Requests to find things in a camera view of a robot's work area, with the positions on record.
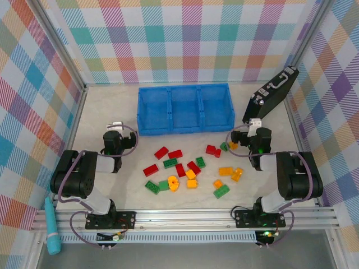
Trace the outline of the black briefcase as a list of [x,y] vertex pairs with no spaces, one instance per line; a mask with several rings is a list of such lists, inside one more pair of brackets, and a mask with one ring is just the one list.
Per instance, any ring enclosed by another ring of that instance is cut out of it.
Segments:
[[263,119],[269,114],[286,98],[299,73],[295,66],[289,65],[255,91],[249,99],[242,121],[249,123],[252,118]]

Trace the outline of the teal cylinder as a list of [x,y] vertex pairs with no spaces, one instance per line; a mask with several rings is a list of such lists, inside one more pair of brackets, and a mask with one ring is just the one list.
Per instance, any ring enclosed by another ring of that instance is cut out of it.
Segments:
[[57,230],[54,207],[49,197],[45,199],[44,209],[47,225],[47,250],[49,255],[52,256],[61,251],[61,240]]

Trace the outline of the grey metal sheet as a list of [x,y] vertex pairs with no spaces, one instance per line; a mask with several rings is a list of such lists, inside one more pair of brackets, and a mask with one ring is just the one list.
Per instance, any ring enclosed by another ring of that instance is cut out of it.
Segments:
[[65,244],[60,253],[44,249],[36,269],[337,269],[329,253],[318,255],[261,249],[252,244],[123,244],[101,251]]

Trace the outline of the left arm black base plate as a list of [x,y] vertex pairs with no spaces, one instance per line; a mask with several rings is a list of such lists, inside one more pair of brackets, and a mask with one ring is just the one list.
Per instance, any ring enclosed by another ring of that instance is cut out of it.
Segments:
[[135,211],[116,211],[106,215],[88,214],[86,230],[132,230],[135,227]]

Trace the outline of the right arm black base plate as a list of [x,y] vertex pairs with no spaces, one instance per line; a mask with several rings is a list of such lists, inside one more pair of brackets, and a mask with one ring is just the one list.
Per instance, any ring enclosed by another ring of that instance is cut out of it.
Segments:
[[255,213],[254,210],[236,210],[234,212],[236,228],[284,228],[284,215],[279,213]]

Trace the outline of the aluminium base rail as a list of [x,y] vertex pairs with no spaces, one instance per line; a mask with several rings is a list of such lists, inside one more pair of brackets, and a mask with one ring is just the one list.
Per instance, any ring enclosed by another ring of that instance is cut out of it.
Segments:
[[[136,211],[134,229],[130,231],[235,231],[235,221],[229,215],[230,208],[139,210]],[[339,229],[339,222],[331,207],[290,207],[294,213],[293,230]],[[58,210],[56,215],[59,232],[71,231],[70,217],[76,210]],[[86,231],[85,214],[73,217],[76,231]],[[39,211],[30,229],[46,232],[45,212]]]

